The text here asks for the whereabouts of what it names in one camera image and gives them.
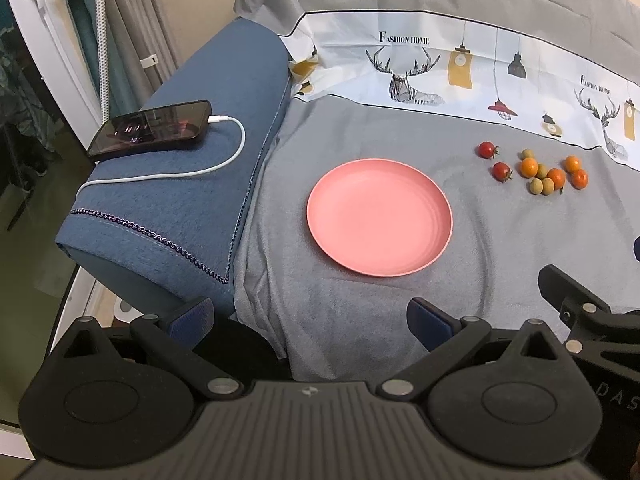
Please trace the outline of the red cherry tomato with stem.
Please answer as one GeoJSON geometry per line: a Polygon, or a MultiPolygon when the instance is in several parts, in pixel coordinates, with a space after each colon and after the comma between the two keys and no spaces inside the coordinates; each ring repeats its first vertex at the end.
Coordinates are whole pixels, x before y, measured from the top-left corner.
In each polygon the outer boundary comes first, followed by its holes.
{"type": "Polygon", "coordinates": [[[505,162],[496,162],[491,168],[491,175],[499,182],[506,182],[512,178],[512,169],[505,162]]]}

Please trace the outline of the pink round plate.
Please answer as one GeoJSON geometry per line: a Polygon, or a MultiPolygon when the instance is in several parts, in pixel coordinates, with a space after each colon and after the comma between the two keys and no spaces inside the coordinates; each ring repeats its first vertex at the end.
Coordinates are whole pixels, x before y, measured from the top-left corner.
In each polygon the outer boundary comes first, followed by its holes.
{"type": "Polygon", "coordinates": [[[446,250],[454,230],[448,198],[413,166],[382,158],[344,162],[314,185],[309,232],[344,268],[374,278],[419,272],[446,250]]]}

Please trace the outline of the grey curtain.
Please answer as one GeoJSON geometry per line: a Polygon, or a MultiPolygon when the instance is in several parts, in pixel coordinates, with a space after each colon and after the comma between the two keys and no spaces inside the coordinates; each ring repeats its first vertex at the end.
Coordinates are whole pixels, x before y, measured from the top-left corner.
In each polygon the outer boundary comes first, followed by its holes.
{"type": "Polygon", "coordinates": [[[114,40],[111,68],[130,84],[134,102],[143,104],[179,65],[174,42],[157,0],[106,0],[108,29],[114,40]]]}

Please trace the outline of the small orange with stem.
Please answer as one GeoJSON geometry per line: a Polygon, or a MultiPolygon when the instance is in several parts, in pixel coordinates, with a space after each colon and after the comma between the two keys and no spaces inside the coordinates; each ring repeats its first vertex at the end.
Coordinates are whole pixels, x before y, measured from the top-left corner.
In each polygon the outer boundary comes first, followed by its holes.
{"type": "Polygon", "coordinates": [[[570,182],[572,182],[573,188],[576,188],[576,190],[583,190],[588,186],[589,174],[585,169],[577,169],[572,173],[570,182]]]}

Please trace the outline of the white door frame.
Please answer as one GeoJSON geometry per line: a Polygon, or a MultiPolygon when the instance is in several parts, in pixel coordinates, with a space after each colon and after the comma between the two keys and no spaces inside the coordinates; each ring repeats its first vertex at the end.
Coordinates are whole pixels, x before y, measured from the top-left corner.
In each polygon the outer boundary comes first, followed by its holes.
{"type": "Polygon", "coordinates": [[[87,146],[102,124],[98,92],[67,0],[9,0],[44,83],[78,140],[87,146]]]}

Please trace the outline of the black smartphone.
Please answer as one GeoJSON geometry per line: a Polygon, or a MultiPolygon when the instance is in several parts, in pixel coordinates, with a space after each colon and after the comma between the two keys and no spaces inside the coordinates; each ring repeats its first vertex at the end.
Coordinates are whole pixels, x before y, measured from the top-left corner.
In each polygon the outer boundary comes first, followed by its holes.
{"type": "Polygon", "coordinates": [[[208,101],[192,101],[113,117],[99,128],[87,155],[93,162],[103,162],[142,153],[185,150],[204,140],[211,114],[208,101]]]}

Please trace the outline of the small orange kumquat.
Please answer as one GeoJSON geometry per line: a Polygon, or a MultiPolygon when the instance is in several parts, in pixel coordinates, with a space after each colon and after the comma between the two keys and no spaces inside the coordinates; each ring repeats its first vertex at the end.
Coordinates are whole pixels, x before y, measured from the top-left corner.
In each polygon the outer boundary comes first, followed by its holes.
{"type": "Polygon", "coordinates": [[[533,157],[526,157],[520,161],[518,171],[525,179],[536,178],[538,174],[538,162],[533,157]]]}

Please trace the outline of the small orange mandarin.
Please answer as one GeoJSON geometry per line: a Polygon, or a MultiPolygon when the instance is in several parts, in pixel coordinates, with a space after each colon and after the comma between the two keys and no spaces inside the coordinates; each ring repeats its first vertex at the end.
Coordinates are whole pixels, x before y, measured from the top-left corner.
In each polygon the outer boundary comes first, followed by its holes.
{"type": "Polygon", "coordinates": [[[555,191],[562,190],[566,183],[566,173],[560,168],[551,168],[547,177],[552,180],[555,191]]]}

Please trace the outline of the grey printed sofa cover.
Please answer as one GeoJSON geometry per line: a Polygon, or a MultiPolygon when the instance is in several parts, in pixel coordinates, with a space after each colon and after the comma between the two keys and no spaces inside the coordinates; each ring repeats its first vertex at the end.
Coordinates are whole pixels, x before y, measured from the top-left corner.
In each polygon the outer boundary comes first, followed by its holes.
{"type": "MultiPolygon", "coordinates": [[[[236,0],[243,18],[280,32],[306,10],[344,9],[374,0],[236,0]]],[[[422,0],[382,0],[396,10],[422,0]]],[[[463,0],[486,16],[498,0],[463,0]]],[[[513,0],[507,23],[544,38],[574,41],[578,18],[638,16],[627,0],[513,0]]],[[[301,382],[379,382],[424,356],[407,326],[408,301],[421,296],[456,318],[476,315],[500,328],[542,318],[565,326],[539,295],[537,275],[554,264],[608,302],[639,304],[639,175],[593,148],[584,192],[536,200],[521,183],[502,184],[475,154],[483,138],[536,153],[559,144],[471,119],[394,112],[337,96],[294,101],[262,168],[238,253],[234,305],[290,364],[301,382]],[[312,239],[306,203],[327,171],[382,157],[431,177],[452,208],[452,239],[442,258],[404,278],[367,278],[333,262],[312,239]]]]}

